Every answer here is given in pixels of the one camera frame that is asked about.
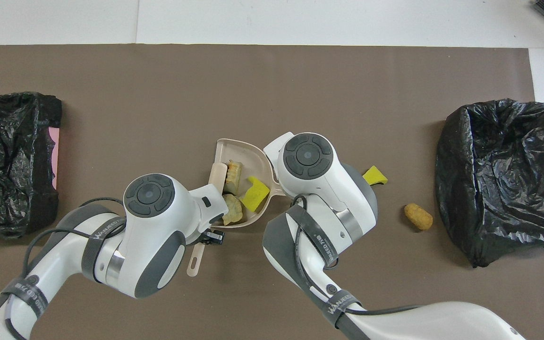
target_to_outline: robotic arm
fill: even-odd
[[[188,191],[172,177],[149,174],[130,183],[123,206],[125,217],[82,206],[46,232],[52,236],[41,252],[2,291],[0,339],[28,339],[48,301],[75,273],[144,298],[169,283],[187,245],[222,243],[224,233],[208,229],[228,212],[213,185]]]
[[[374,192],[341,164],[332,144],[313,133],[286,133],[264,149],[293,205],[266,226],[263,252],[324,317],[352,340],[522,340],[490,310],[447,302],[368,311],[324,269],[376,224]]]

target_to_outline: yellow sponge piece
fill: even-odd
[[[255,213],[255,209],[262,204],[264,198],[270,193],[270,189],[253,176],[249,176],[247,180],[253,185],[246,191],[245,196],[240,201],[247,209]]]
[[[371,168],[367,170],[362,177],[365,177],[365,180],[367,183],[369,183],[369,185],[387,183],[387,177],[385,177],[376,166],[371,166]]]

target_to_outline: brown table surface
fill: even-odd
[[[375,164],[377,226],[330,272],[365,307],[440,301],[480,304],[528,339],[544,339],[544,251],[472,269],[449,241],[434,198],[443,121],[468,103],[532,101],[527,50],[257,45],[0,46],[0,94],[39,91],[63,101],[58,217],[95,196],[121,197],[149,172],[188,189],[207,183],[218,138],[263,148],[282,133],[313,131],[342,162]],[[434,214],[428,232],[402,215]],[[32,339],[343,339],[266,261],[266,214],[208,247],[201,272],[184,259],[173,282],[134,300],[71,277]],[[0,290],[21,269],[32,235],[0,240]]]

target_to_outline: cable strap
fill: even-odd
[[[337,328],[337,320],[341,314],[346,311],[346,308],[353,303],[360,304],[360,301],[347,290],[341,289],[339,292],[335,293],[329,301],[326,301],[327,306],[326,309],[322,311],[322,314],[335,328]]]
[[[316,247],[324,260],[325,266],[330,267],[339,258],[339,254],[337,254],[337,250],[335,250],[333,243],[324,230],[320,228],[319,224],[304,208],[297,204],[290,207],[287,214],[301,227],[302,231]]]
[[[15,295],[24,303],[28,304],[30,308],[35,312],[37,319],[39,319],[45,309],[47,308],[48,301],[41,289],[35,286],[31,280],[17,277],[7,285],[4,290],[1,291],[2,294],[11,294]]]
[[[125,220],[125,217],[113,217],[104,222],[93,234],[89,235],[81,258],[81,271],[86,278],[102,283],[95,278],[95,262],[98,260],[98,254],[104,245],[106,237],[123,226]]]

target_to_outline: black trash bag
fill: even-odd
[[[0,236],[17,238],[56,219],[48,127],[60,127],[62,102],[53,95],[0,95]]]
[[[474,268],[544,247],[544,103],[503,99],[448,116],[436,196],[450,238]]]

